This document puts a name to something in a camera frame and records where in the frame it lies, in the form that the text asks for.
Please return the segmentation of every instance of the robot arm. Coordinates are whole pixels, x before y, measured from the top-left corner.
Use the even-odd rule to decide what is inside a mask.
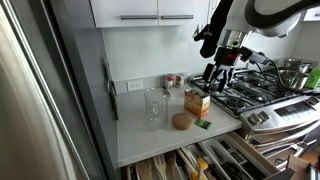
[[[207,66],[202,77],[207,84],[205,90],[209,90],[212,80],[228,74],[220,81],[218,91],[221,92],[230,79],[228,71],[232,72],[231,66],[237,59],[249,60],[252,64],[269,62],[263,53],[243,47],[251,32],[267,37],[285,37],[297,25],[301,12],[319,5],[320,0],[248,0],[247,3],[234,0],[217,43],[216,63]]]

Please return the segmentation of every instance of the oven door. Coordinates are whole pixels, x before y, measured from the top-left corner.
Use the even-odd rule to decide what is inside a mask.
[[[299,157],[308,145],[319,138],[318,129],[320,129],[320,120],[282,132],[253,134],[248,142],[279,170],[282,170],[287,164],[286,159],[289,154]]]

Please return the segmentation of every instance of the white wall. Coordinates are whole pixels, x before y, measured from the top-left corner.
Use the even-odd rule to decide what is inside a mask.
[[[213,57],[204,59],[201,42],[191,38],[196,26],[125,27],[103,29],[107,58],[114,81],[159,76],[187,71],[202,73]],[[266,38],[252,34],[247,47],[269,58],[288,57],[299,27],[286,38]]]
[[[292,57],[320,62],[320,22],[303,22]]]

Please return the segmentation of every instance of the stainless steel pot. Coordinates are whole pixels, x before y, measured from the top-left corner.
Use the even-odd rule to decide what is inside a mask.
[[[280,70],[280,77],[287,87],[300,90],[308,79],[308,74],[292,70]]]
[[[305,73],[309,69],[310,65],[310,63],[301,60],[288,59],[284,62],[283,67],[288,70],[300,71],[302,73]]]

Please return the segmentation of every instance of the stainless steel refrigerator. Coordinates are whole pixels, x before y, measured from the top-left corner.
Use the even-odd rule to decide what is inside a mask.
[[[0,4],[0,179],[120,179],[90,1]]]

